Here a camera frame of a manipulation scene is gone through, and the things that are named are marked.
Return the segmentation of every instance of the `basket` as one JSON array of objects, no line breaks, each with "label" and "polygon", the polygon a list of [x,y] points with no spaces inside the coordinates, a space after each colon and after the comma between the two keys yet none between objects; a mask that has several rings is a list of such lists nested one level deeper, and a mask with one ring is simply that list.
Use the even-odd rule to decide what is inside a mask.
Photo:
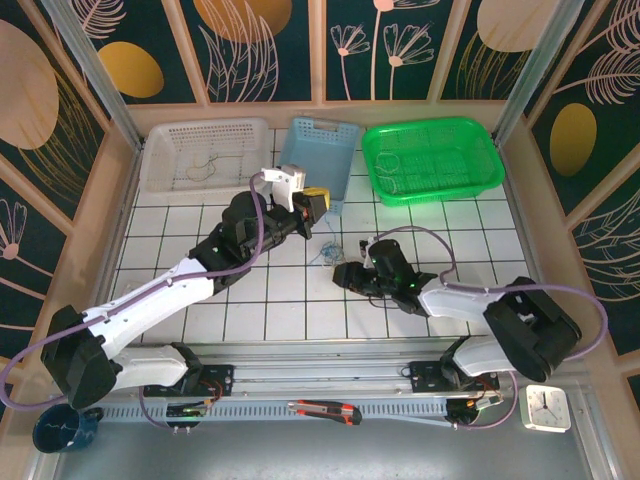
[{"label": "basket", "polygon": [[306,171],[305,185],[326,187],[329,212],[340,215],[360,127],[350,123],[294,118],[280,154],[280,165],[293,163]]},{"label": "basket", "polygon": [[140,191],[169,205],[228,203],[271,167],[267,131],[261,118],[156,125],[144,147]]},{"label": "basket", "polygon": [[388,206],[473,197],[505,175],[485,128],[464,117],[373,128],[362,152],[373,189]]}]

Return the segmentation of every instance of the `yellow object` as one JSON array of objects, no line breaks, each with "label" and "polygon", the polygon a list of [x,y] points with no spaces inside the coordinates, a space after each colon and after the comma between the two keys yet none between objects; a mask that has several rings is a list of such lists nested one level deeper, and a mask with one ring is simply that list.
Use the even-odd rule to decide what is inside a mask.
[{"label": "yellow object", "polygon": [[55,71],[38,44],[4,20],[0,38],[0,138],[17,148],[39,148],[58,120]]},{"label": "yellow object", "polygon": [[565,177],[578,173],[596,144],[598,125],[591,110],[581,103],[564,107],[551,128],[551,164]]},{"label": "yellow object", "polygon": [[133,43],[110,43],[100,49],[98,56],[116,88],[126,95],[153,97],[164,87],[164,76],[158,63]]},{"label": "yellow object", "polygon": [[305,195],[309,195],[310,197],[315,197],[316,195],[324,195],[324,203],[327,204],[327,210],[329,210],[329,204],[331,203],[329,196],[329,189],[324,187],[307,187],[302,193]]},{"label": "yellow object", "polygon": [[248,43],[246,33],[251,28],[245,2],[256,21],[259,22],[260,17],[264,19],[274,37],[289,23],[291,0],[194,0],[193,4],[204,23],[216,34],[233,42]]},{"label": "yellow object", "polygon": [[557,0],[483,0],[478,9],[480,39],[498,52],[532,50],[557,3]]}]

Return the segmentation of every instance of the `yellow tape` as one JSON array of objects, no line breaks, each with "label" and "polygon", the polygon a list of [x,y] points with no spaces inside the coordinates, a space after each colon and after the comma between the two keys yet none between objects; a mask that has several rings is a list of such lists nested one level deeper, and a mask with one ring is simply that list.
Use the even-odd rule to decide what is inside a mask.
[{"label": "yellow tape", "polygon": [[327,204],[327,210],[329,210],[330,196],[329,189],[324,187],[307,187],[302,193],[305,195],[309,195],[310,197],[315,197],[317,195],[324,195],[324,203]]}]

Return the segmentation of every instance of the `white clock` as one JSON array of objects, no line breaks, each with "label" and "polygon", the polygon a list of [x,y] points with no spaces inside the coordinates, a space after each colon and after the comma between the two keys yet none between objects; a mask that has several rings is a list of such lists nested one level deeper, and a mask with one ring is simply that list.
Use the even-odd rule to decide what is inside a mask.
[{"label": "white clock", "polygon": [[528,385],[520,390],[522,423],[532,430],[566,432],[571,428],[567,394],[556,387]]}]

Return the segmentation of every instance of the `blue mug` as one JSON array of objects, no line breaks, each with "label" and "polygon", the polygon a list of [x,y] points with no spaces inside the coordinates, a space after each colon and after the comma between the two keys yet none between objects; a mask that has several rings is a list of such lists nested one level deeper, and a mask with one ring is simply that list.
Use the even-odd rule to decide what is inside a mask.
[{"label": "blue mug", "polygon": [[89,446],[98,431],[103,410],[78,412],[69,405],[54,405],[33,427],[33,444],[42,453],[61,453]]}]

